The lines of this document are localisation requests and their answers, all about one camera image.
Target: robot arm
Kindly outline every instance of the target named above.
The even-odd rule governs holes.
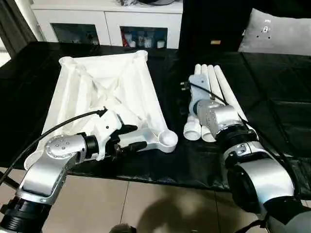
[[[136,126],[122,125],[117,114],[107,110],[96,122],[94,135],[79,133],[51,138],[42,156],[27,171],[15,197],[1,208],[4,217],[0,233],[41,232],[68,171],[84,161],[99,161],[107,154],[116,158],[123,152],[146,147],[146,142],[133,143],[125,148],[118,145],[119,134],[136,129]]]
[[[192,76],[191,80],[206,88],[205,77]],[[197,94],[200,89],[192,86],[191,92]],[[206,93],[204,98],[192,96],[191,102],[190,112],[209,128],[223,152],[235,203],[265,220],[264,227],[272,233],[310,233],[311,209],[294,197],[290,175],[261,145],[257,134],[244,125],[237,111],[211,100]]]

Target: black tablecloth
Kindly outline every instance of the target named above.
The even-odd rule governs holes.
[[[2,114],[0,166],[40,135],[60,71],[58,59],[133,52],[123,47],[31,43],[0,68]],[[178,135],[174,152],[150,150],[117,162],[86,162],[71,174],[227,191],[216,145],[183,137],[190,93],[179,83],[196,63],[220,65],[248,120],[285,153],[311,198],[311,58],[307,56],[148,50],[148,68],[169,129]],[[17,168],[22,168],[23,158]]]

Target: white pvc pipe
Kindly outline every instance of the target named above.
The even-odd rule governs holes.
[[[216,96],[224,99],[222,91],[219,87],[219,83],[217,81],[217,77],[215,74],[215,70],[214,67],[212,65],[209,65],[207,67],[207,72],[208,72],[208,77],[209,77],[209,84],[210,84],[210,89],[212,91],[213,94],[215,94]],[[218,103],[222,103],[219,99],[215,98],[215,101]]]
[[[201,74],[201,65],[200,64],[195,65],[194,74]]]
[[[207,79],[207,81],[209,82],[209,84],[210,84],[210,80],[209,80],[209,76],[208,76],[208,72],[207,72],[207,65],[206,64],[203,64],[202,66],[201,66],[201,74],[204,74],[205,76],[206,76],[206,79]]]
[[[223,91],[225,100],[227,101],[228,104],[230,104],[231,106],[234,107],[234,109],[239,113],[240,117],[243,120],[247,121],[247,118],[246,118],[246,116],[245,116],[241,106],[239,105],[239,102],[237,101],[237,98],[233,94],[233,91],[232,91],[232,89],[231,89],[227,79],[225,78],[224,73],[222,72],[222,69],[220,69],[219,66],[215,66],[214,70],[215,70],[215,73],[216,73],[216,77],[217,77],[219,86],[220,86],[220,88]]]
[[[201,138],[206,142],[216,142],[209,128],[206,126],[202,126],[201,128]]]
[[[190,141],[196,141],[201,137],[201,125],[198,118],[188,116],[184,127],[184,137]]]

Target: floor tile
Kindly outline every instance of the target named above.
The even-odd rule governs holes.
[[[141,233],[218,233],[214,192],[130,182],[122,222]]]
[[[230,193],[216,192],[216,201],[221,233],[234,233],[257,220],[255,214],[247,213],[239,208]],[[266,233],[266,230],[253,227],[247,233]]]
[[[308,206],[307,204],[307,201],[306,200],[302,200],[301,203],[304,205],[304,206]]]
[[[23,173],[13,170],[10,177],[20,182]],[[125,181],[67,176],[43,232],[108,233],[120,223],[127,186]],[[13,189],[2,185],[1,205],[13,198],[14,193]]]
[[[6,168],[0,167],[1,172],[5,172]],[[13,180],[20,183],[25,175],[24,170],[13,169],[9,175]],[[15,190],[7,186],[6,184],[2,184],[0,186],[0,206],[7,204],[10,199],[14,198]]]

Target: white cabinet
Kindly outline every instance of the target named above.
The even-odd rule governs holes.
[[[111,45],[122,46],[121,28],[152,28],[167,30],[167,48],[177,49],[179,44],[181,14],[106,12]]]
[[[48,42],[83,43],[89,40],[93,44],[110,45],[103,11],[44,9],[33,11]]]
[[[139,48],[160,44],[170,49],[179,45],[182,0],[167,6],[121,6],[117,0],[35,0],[32,9],[48,42]]]

